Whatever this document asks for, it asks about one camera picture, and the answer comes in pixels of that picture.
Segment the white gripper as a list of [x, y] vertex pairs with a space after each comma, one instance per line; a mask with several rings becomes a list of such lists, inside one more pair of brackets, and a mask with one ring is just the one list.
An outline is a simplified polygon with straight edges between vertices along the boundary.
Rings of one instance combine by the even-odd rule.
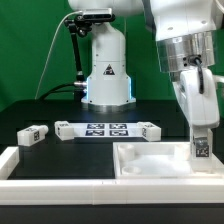
[[220, 115], [216, 95], [216, 86], [212, 72], [202, 69], [204, 92], [199, 92], [199, 75], [196, 68], [182, 71], [180, 80], [173, 83], [177, 101], [188, 121], [191, 135], [196, 139], [195, 155], [208, 158], [210, 155], [208, 130], [219, 125]]

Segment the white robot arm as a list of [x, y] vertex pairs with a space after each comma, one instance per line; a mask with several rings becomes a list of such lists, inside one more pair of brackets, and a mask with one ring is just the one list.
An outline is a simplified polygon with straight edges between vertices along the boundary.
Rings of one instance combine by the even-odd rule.
[[217, 0], [68, 0], [88, 17], [110, 8], [117, 16], [143, 13], [155, 32], [160, 69], [170, 73], [177, 101], [190, 126], [191, 155], [208, 159], [212, 130], [219, 125], [213, 32], [221, 27]]

